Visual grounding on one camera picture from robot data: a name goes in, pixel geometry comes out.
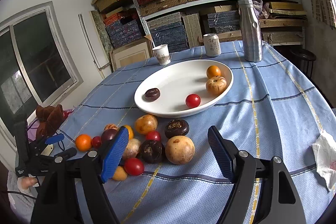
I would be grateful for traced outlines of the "grey sleeved left forearm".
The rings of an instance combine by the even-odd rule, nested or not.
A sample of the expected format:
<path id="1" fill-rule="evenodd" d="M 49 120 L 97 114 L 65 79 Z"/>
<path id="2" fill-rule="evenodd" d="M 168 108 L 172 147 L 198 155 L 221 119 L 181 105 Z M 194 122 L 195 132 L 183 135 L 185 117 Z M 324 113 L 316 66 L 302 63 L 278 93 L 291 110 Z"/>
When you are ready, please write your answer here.
<path id="1" fill-rule="evenodd" d="M 18 178 L 15 172 L 8 172 L 7 191 L 14 192 L 8 194 L 10 206 L 20 221 L 30 223 L 36 195 L 31 192 L 33 187 L 28 191 L 20 191 L 17 184 Z"/>

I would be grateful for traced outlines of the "person's left hand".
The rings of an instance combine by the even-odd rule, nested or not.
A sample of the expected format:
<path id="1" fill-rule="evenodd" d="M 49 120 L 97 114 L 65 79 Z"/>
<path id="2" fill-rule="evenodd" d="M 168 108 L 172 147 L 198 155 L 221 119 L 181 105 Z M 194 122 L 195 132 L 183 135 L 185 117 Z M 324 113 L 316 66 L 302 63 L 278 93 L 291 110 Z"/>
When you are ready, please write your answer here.
<path id="1" fill-rule="evenodd" d="M 20 191 L 28 191 L 31 187 L 38 183 L 36 177 L 19 177 L 18 178 L 18 188 Z"/>

